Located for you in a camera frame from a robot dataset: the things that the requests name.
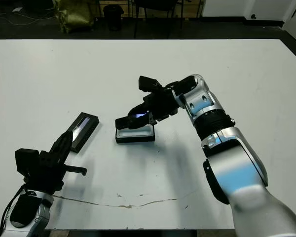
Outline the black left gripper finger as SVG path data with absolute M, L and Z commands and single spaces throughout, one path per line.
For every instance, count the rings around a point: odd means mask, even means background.
M 56 146 L 56 154 L 59 160 L 66 160 L 72 146 L 73 135 L 72 134 L 62 134 L 58 139 Z
M 58 155 L 68 155 L 72 146 L 72 132 L 64 132 L 52 145 L 50 152 Z

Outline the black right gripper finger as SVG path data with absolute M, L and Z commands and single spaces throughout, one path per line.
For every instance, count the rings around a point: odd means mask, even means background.
M 149 108 L 144 103 L 141 103 L 135 106 L 127 114 L 128 117 L 132 117 L 132 118 L 139 118 L 139 117 L 149 116 L 149 115 L 150 115 Z
M 147 124 L 150 124 L 148 117 L 131 117 L 128 122 L 128 128 L 129 129 L 138 129 L 141 127 L 146 126 Z

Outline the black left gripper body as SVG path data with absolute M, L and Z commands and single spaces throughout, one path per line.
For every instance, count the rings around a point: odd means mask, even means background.
M 41 151 L 34 162 L 26 168 L 24 181 L 27 189 L 53 195 L 64 185 L 63 179 L 67 172 L 87 174 L 84 167 L 66 165 L 70 150 L 63 152 Z

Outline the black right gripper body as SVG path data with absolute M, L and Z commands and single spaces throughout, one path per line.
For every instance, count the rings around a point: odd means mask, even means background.
M 143 101 L 151 125 L 177 114 L 180 107 L 171 87 L 164 87 L 158 92 L 150 93 L 143 98 Z

